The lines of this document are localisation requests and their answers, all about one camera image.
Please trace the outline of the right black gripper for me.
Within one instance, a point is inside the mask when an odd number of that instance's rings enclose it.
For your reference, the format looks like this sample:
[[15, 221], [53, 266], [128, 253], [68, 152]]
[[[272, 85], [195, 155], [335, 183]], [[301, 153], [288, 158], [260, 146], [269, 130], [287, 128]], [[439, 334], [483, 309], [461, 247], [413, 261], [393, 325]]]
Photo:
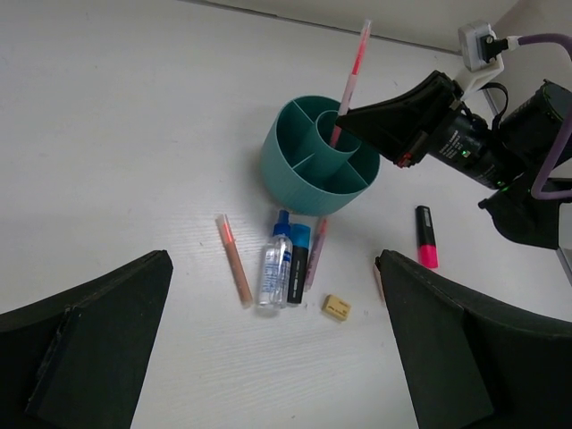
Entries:
[[503, 188], [533, 159], [509, 130], [506, 106], [487, 122], [462, 95], [455, 80], [432, 71], [405, 94], [351, 109], [335, 125], [400, 168], [430, 155], [487, 188]]

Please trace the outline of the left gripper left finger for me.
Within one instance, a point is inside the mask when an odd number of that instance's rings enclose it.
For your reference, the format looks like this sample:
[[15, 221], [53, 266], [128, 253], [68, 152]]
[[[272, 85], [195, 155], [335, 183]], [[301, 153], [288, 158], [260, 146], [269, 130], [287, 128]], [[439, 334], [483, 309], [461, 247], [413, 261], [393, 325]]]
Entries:
[[128, 428], [172, 279], [154, 250], [1, 315], [3, 428]]

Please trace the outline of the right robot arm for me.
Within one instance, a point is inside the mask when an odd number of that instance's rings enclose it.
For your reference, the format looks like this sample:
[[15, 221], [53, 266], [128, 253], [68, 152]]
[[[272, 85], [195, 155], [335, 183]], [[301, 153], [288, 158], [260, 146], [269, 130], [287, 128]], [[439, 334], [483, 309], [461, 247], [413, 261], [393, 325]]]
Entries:
[[558, 248], [559, 209], [571, 199], [540, 200], [532, 187], [571, 110], [570, 91], [546, 80], [492, 122], [471, 112], [461, 95], [457, 82], [433, 71], [407, 93], [352, 109], [335, 123], [400, 168], [432, 156], [492, 189], [478, 205], [504, 238]]

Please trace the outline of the red pink pen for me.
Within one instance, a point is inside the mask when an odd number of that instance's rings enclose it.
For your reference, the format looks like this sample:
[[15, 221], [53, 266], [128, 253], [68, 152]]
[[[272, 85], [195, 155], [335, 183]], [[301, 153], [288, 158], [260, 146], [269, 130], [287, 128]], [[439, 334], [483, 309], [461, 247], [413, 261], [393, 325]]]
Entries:
[[370, 19], [365, 19], [364, 25], [360, 32], [360, 40], [357, 48], [356, 57], [352, 65], [350, 74], [348, 76], [346, 86], [342, 95], [341, 103], [338, 109], [337, 113], [338, 116], [345, 115], [349, 110], [350, 100], [357, 85], [357, 79], [361, 69], [361, 64], [363, 62], [366, 53], [367, 43], [370, 38], [371, 27], [372, 27], [372, 21]]

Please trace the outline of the pink purple pen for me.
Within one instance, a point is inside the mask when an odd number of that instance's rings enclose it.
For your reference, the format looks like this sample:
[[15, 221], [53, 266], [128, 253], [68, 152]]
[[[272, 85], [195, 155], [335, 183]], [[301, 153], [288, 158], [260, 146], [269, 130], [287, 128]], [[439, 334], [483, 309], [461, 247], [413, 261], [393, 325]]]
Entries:
[[307, 275], [305, 279], [305, 288], [304, 288], [305, 292], [310, 291], [314, 283], [315, 272], [317, 269], [319, 258], [322, 253], [324, 240], [327, 232], [327, 226], [328, 226], [328, 219], [326, 217], [321, 218], [318, 222], [316, 234], [309, 254]]

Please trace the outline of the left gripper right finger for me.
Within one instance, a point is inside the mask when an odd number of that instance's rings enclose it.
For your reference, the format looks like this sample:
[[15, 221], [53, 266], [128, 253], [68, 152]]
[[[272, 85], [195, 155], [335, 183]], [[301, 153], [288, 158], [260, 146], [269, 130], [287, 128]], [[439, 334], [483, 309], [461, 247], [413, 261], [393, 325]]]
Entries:
[[374, 262], [421, 428], [569, 428], [571, 324], [392, 250]]

